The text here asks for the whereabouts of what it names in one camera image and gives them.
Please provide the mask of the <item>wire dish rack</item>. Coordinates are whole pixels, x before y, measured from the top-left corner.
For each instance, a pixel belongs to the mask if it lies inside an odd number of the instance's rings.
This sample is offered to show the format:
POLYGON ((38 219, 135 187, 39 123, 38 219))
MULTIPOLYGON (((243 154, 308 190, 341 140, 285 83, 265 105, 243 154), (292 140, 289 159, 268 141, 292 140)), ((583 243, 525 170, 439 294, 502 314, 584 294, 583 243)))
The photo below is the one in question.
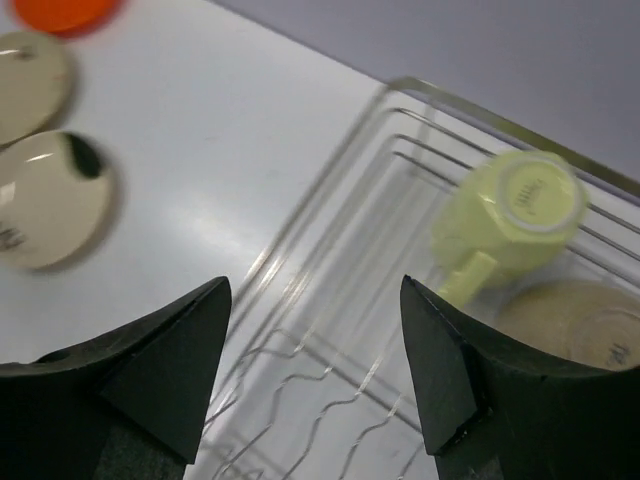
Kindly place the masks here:
POLYGON ((433 222, 466 175, 510 151, 567 161, 588 192, 585 217, 551 262, 454 307, 497 330, 506 303, 541 283, 595 281, 639 298, 637 180, 423 80, 397 79, 235 295, 189 478, 442 479, 421 433, 401 285, 410 277, 439 296, 433 222))

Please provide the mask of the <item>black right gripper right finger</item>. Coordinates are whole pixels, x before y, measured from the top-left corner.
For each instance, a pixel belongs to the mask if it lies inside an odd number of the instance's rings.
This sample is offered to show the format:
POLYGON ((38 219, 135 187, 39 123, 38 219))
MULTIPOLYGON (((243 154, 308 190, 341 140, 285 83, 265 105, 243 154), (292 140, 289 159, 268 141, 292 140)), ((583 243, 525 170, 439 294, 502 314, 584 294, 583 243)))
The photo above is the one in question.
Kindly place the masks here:
POLYGON ((544 353, 418 281, 400 290, 427 454, 442 479, 635 479, 639 372, 544 353))

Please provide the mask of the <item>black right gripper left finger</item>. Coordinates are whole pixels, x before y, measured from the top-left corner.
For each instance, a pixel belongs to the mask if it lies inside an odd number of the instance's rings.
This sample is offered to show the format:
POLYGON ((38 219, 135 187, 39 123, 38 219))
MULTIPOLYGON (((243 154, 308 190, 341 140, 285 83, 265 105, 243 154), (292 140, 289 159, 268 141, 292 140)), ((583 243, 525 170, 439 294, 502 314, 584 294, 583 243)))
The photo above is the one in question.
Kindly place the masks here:
POLYGON ((1 367, 5 479, 180 479, 195 462, 227 334, 217 277, 35 362, 1 367))

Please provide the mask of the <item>beige ceramic bowl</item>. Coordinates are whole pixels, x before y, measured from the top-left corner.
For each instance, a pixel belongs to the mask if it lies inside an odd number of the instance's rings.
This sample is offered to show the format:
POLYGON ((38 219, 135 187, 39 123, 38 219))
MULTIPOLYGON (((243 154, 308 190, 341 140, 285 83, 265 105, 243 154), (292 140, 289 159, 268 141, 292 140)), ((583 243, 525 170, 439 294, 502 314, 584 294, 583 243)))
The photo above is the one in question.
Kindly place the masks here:
POLYGON ((639 298, 595 281, 534 285, 506 303, 495 328, 595 368, 620 371, 639 365, 639 298))

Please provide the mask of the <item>pale green mug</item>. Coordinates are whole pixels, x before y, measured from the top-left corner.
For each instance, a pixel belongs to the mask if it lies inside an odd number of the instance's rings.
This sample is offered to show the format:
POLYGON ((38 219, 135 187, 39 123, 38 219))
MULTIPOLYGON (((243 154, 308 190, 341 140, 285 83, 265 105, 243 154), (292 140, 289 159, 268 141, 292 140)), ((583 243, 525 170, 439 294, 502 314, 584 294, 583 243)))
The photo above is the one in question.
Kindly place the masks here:
POLYGON ((510 151, 474 169, 431 229, 445 274, 438 294, 461 308, 481 290, 508 284, 559 255, 589 205, 567 161, 546 151, 510 151))

